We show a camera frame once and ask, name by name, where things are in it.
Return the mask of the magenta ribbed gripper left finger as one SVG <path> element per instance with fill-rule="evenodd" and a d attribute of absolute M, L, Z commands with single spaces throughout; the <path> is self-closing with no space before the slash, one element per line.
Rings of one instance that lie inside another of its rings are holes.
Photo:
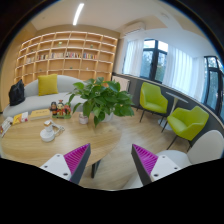
<path fill-rule="evenodd" d="M 78 184 L 90 154 L 90 145 L 85 144 L 65 155 L 55 154 L 41 166 L 41 169 Z"/>

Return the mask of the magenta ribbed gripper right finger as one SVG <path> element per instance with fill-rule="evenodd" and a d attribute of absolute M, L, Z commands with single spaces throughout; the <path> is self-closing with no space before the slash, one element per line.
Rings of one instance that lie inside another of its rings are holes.
<path fill-rule="evenodd" d="M 136 144 L 132 145 L 131 155 L 144 186 L 180 170 L 166 155 L 157 156 Z"/>

